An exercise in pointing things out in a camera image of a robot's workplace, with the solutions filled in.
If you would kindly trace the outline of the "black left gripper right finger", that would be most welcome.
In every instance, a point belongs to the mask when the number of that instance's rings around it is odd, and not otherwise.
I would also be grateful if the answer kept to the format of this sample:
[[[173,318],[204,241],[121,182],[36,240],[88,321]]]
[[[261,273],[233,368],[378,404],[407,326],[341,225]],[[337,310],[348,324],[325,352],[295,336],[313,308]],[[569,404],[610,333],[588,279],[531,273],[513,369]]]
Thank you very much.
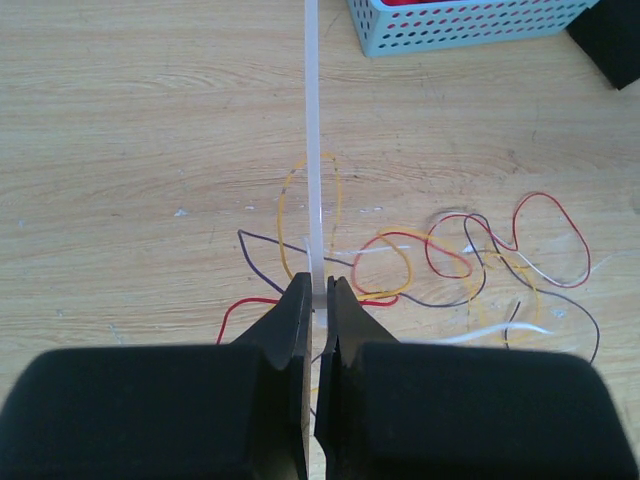
[[[327,285],[315,436],[329,479],[634,479],[597,371],[570,354],[403,343]]]

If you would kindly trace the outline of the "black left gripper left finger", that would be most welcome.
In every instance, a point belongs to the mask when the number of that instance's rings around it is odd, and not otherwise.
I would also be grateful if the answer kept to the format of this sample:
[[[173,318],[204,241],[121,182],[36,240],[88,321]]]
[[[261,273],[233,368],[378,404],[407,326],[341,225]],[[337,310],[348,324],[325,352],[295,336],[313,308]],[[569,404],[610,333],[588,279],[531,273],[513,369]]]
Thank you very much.
[[[5,479],[304,479],[311,279],[222,345],[58,349],[1,410]]]

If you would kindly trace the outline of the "white zip tie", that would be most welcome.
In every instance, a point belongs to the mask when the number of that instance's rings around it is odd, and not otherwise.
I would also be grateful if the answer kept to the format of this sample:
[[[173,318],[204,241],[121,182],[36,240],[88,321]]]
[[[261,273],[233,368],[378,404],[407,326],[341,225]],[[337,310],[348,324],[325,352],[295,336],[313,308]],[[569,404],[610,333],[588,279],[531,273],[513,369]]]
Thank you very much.
[[[306,166],[309,207],[309,266],[312,308],[319,327],[327,326],[327,293],[324,269],[324,235],[320,152],[319,22],[318,2],[304,2],[304,74]]]

